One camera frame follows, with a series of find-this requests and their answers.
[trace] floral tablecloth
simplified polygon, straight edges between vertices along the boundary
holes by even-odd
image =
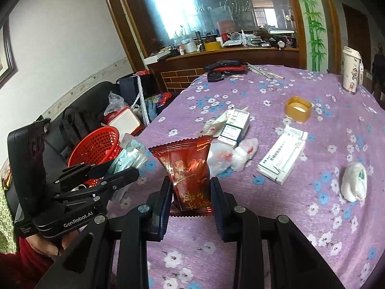
[[[262,66],[285,79],[266,79],[249,72],[244,79],[208,83],[198,77],[158,116],[139,139],[152,147],[198,136],[207,121],[232,107],[249,106],[247,138],[259,149],[243,172],[219,175],[223,190],[255,214],[286,214],[307,236],[346,288],[359,288],[385,248],[384,201],[385,112],[360,88],[341,89],[341,77],[282,66]],[[284,103],[300,96],[314,105],[303,124],[284,114]],[[257,172],[257,162],[282,134],[285,124],[307,131],[304,153],[280,186]],[[364,201],[349,203],[340,193],[344,168],[361,162],[368,175]],[[150,156],[120,204],[109,216],[120,216],[159,190],[165,173]],[[235,244],[224,244],[213,217],[170,218],[161,243],[148,243],[150,288],[232,288]]]

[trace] black robotic device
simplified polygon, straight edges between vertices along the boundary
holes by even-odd
[[[78,225],[84,226],[87,222],[88,225],[66,249],[65,254],[57,259],[35,288],[111,288],[114,249],[116,240],[120,240],[115,288],[148,289],[146,242],[163,240],[167,231],[173,184],[168,177],[165,177],[160,191],[150,194],[146,204],[133,208],[124,216],[107,219],[104,202],[101,202],[98,205],[92,204],[95,212],[92,216],[75,222],[70,227],[64,227],[63,223],[68,223],[68,213],[72,216],[75,213],[71,212],[76,211],[76,216],[78,216],[91,207],[88,204],[89,201],[84,201],[85,192],[89,189],[78,190],[79,203],[77,204],[76,200],[73,200],[68,207],[66,199],[67,195],[72,193],[69,192],[70,188],[78,186],[79,181],[83,181],[84,177],[96,176],[93,174],[93,166],[78,166],[74,170],[65,171],[65,175],[58,179],[59,183],[63,183],[63,192],[57,193],[57,189],[49,189],[51,184],[47,185],[47,182],[43,182],[43,185],[37,187],[40,188],[40,191],[36,188],[27,188],[31,184],[40,184],[36,179],[43,181],[42,174],[35,174],[33,171],[44,170],[42,161],[37,159],[44,148],[42,149],[39,145],[40,148],[37,150],[37,145],[32,144],[32,140],[36,141],[38,136],[42,136],[43,129],[44,124],[41,123],[23,127],[21,129],[23,133],[20,134],[22,136],[20,140],[23,140],[23,143],[19,143],[18,131],[11,133],[14,147],[9,148],[9,152],[11,149],[20,151],[15,152],[12,158],[10,156],[10,163],[21,208],[24,214],[28,214],[30,223],[40,225],[37,226],[37,231],[51,240],[76,229]],[[27,147],[28,151],[23,152],[23,147]],[[27,160],[15,161],[18,157],[25,159],[22,156],[26,154],[29,155],[26,157]],[[22,165],[26,168],[28,164],[33,166],[28,170],[30,176],[36,178],[30,178],[25,184],[20,183],[22,177],[16,177],[16,173],[22,172],[20,169]],[[100,200],[105,201],[114,192],[114,186],[117,186],[116,190],[118,187],[123,187],[124,183],[128,184],[138,178],[136,169],[128,169],[125,172],[120,176],[115,174],[112,178],[103,179],[106,183],[100,184],[100,186],[111,183],[112,187],[107,186],[107,189],[98,191],[97,197],[101,197]],[[66,178],[67,173],[72,175],[70,182],[65,181],[68,179]],[[237,205],[233,195],[224,193],[216,177],[211,179],[210,187],[217,231],[224,242],[237,243],[233,289],[264,288],[263,239],[268,241],[273,289],[344,288],[329,265],[287,216],[280,215],[276,219],[256,216],[251,210]],[[33,197],[35,203],[32,203],[29,197]],[[52,210],[52,204],[57,203],[66,205],[66,208],[70,210],[62,212],[57,211],[59,208],[53,208],[55,212],[47,215],[47,212]],[[41,224],[45,219],[53,220],[45,223],[45,228],[48,229],[42,229]]]

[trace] snack wrapper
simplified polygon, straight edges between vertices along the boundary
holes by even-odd
[[[202,136],[149,148],[174,184],[174,203],[178,209],[171,210],[171,215],[196,216],[211,212],[207,165],[211,141],[212,136]]]

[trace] picture frame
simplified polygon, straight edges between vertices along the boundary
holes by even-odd
[[[4,22],[0,27],[0,86],[15,70],[11,41],[9,37],[9,21]]]

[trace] adhesive tape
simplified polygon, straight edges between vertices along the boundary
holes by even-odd
[[[304,123],[311,115],[311,103],[301,97],[291,97],[285,103],[285,113],[295,121]]]

